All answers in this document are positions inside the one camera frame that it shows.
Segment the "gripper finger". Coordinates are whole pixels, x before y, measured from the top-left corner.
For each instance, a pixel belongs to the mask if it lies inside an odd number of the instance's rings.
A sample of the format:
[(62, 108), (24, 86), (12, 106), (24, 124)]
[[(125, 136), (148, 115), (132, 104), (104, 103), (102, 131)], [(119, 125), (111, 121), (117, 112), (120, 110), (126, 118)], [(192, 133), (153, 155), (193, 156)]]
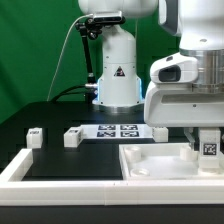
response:
[(192, 128), (185, 128), (184, 129), (184, 135), (188, 139), (190, 147), (194, 148), (195, 138), (193, 136), (193, 129)]

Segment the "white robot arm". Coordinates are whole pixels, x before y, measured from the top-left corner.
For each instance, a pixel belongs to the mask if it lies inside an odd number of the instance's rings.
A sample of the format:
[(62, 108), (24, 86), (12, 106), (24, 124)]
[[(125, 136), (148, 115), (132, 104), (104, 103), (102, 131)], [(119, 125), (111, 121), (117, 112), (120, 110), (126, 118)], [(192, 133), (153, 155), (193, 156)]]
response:
[(103, 74), (94, 104), (116, 110), (140, 99), (135, 39), (119, 24), (159, 11), (159, 24), (181, 38), (179, 51), (155, 61), (144, 121), (198, 130), (199, 147), (218, 147), (224, 127), (224, 0), (78, 0), (87, 27), (103, 27)]

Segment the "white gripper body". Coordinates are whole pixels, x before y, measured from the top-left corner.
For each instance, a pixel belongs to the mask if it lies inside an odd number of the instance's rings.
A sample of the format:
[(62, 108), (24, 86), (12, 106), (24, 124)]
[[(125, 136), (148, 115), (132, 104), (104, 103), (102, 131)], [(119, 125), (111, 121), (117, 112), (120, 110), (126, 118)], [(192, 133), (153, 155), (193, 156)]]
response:
[(193, 93), (188, 84), (151, 82), (144, 121), (150, 127), (224, 127), (224, 94)]

